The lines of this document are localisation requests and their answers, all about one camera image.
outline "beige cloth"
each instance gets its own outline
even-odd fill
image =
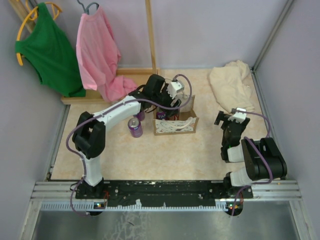
[[[243,84],[250,74],[248,64],[243,61],[232,61],[224,67],[214,67],[209,74],[209,81],[216,101],[231,113],[232,109],[243,108],[248,112],[255,110],[250,102],[252,90]]]

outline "orange hanger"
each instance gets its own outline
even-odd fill
[[[45,4],[51,4],[51,8],[52,8],[52,12],[53,12],[53,20],[56,20],[56,18],[59,16],[59,14],[62,13],[61,8],[51,1],[47,1],[47,2],[45,2]],[[28,0],[25,1],[25,5],[26,5],[27,9],[29,10],[29,14],[25,17],[25,19],[23,20],[23,22],[21,24],[18,35],[16,37],[17,41],[20,41],[22,30],[24,29],[24,26],[26,25],[27,21],[28,20],[34,21],[38,17],[38,13],[37,13],[38,6],[36,6],[34,9],[32,9],[30,11],[30,8],[28,6]],[[21,53],[18,52],[16,54],[16,58],[18,59],[18,63],[20,64],[20,66],[23,66],[24,63],[22,61]]]

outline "gray floor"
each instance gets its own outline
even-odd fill
[[[246,202],[243,212],[104,212],[80,217],[42,211],[34,240],[296,240],[287,202]]]

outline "green tank top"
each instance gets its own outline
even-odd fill
[[[46,4],[38,4],[38,18],[28,38],[16,41],[21,53],[35,68],[40,83],[65,97],[84,97],[77,56],[66,34],[51,17]]]

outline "cardboard box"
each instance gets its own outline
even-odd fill
[[[179,114],[179,120],[175,121],[163,121],[158,120],[156,111],[153,112],[153,133],[156,136],[161,135],[175,135],[175,134],[194,134],[196,132],[197,124],[199,121],[199,117],[196,115],[194,111],[194,103],[195,103],[195,96],[192,96],[191,99],[191,108],[189,111],[180,112]],[[182,127],[187,123],[187,120],[189,117],[192,117],[192,122],[190,125],[183,129],[176,129],[170,125],[168,125],[166,122],[169,122],[172,125],[175,125],[177,127]]]

